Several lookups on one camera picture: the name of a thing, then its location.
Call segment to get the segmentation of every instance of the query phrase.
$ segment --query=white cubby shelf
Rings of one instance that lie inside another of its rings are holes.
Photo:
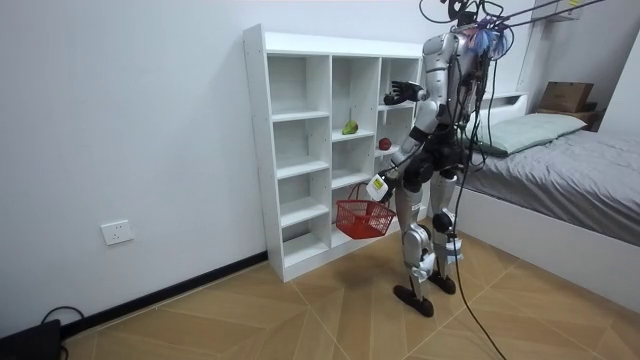
[[[422,45],[256,25],[245,30],[244,49],[267,251],[288,281],[376,240],[338,230],[335,204],[385,166],[409,133],[415,105],[382,99],[391,81],[419,82]],[[358,131],[343,135],[350,120]],[[384,137],[392,146],[382,151]]]

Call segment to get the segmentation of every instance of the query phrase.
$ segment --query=gray pillow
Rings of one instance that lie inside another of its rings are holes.
[[[567,115],[532,114],[491,125],[491,141],[486,123],[478,129],[480,148],[495,156],[508,156],[534,146],[544,145],[560,136],[580,130],[586,124]],[[471,136],[473,124],[466,133]]]

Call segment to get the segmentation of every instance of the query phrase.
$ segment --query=power socket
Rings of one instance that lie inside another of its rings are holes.
[[[133,240],[133,233],[128,220],[102,225],[100,229],[102,229],[102,236],[104,236],[104,241],[107,245]]]

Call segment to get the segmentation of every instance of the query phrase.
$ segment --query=robot leg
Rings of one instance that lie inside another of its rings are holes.
[[[435,253],[429,230],[417,223],[422,203],[422,188],[414,193],[400,184],[395,195],[396,212],[402,231],[402,254],[411,281],[411,289],[396,285],[393,293],[423,316],[431,317],[433,304],[428,299],[426,280],[433,272]]]
[[[435,232],[433,247],[436,253],[437,270],[433,272],[429,280],[447,294],[456,293],[456,283],[449,277],[452,275],[449,264],[455,261],[454,254],[457,254],[458,259],[461,259],[462,240],[452,234],[455,215],[448,209],[457,179],[458,177],[452,170],[443,170],[431,179],[431,210]]]

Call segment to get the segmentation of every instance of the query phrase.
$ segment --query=apple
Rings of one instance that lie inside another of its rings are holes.
[[[380,139],[380,141],[378,142],[378,149],[382,151],[391,149],[391,140],[389,140],[388,138]]]

